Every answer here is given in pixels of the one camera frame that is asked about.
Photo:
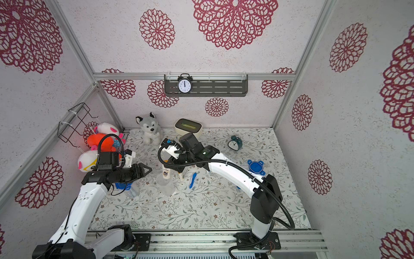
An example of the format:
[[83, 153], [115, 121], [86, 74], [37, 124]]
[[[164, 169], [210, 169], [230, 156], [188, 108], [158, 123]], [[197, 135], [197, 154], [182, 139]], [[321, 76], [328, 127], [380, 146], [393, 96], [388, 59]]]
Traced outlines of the clear plastic cup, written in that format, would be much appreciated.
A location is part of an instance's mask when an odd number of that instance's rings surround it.
[[165, 196], [172, 196], [176, 188], [171, 178], [165, 179], [163, 174], [159, 174], [156, 178], [156, 185], [159, 191]]

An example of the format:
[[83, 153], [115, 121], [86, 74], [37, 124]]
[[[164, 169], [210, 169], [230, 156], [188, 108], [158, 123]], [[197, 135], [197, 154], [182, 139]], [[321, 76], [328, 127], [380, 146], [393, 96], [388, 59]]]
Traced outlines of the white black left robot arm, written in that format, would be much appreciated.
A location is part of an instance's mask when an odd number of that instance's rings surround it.
[[97, 161], [83, 181], [68, 215], [47, 244], [38, 245], [34, 259], [102, 259], [113, 249], [129, 250], [136, 244], [131, 226], [110, 227], [93, 243], [86, 244], [86, 236], [101, 201], [115, 183], [132, 183], [144, 178], [152, 168], [128, 160], [131, 150], [98, 152]]

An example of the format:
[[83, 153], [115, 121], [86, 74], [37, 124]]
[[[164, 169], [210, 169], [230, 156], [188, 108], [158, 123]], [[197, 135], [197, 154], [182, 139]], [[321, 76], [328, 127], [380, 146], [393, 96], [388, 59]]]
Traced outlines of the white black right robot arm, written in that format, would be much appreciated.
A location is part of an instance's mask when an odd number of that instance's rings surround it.
[[240, 188], [250, 199], [250, 213], [254, 218], [249, 234], [235, 234], [237, 248], [267, 246], [274, 224], [275, 213], [281, 209], [292, 222], [289, 213], [282, 204], [282, 196], [275, 177], [267, 175], [254, 176], [241, 166], [235, 164], [214, 146], [204, 146], [192, 133], [188, 133], [175, 142], [164, 139], [158, 150], [158, 159], [166, 167], [178, 172], [186, 167], [197, 166], [210, 173], [216, 173]]

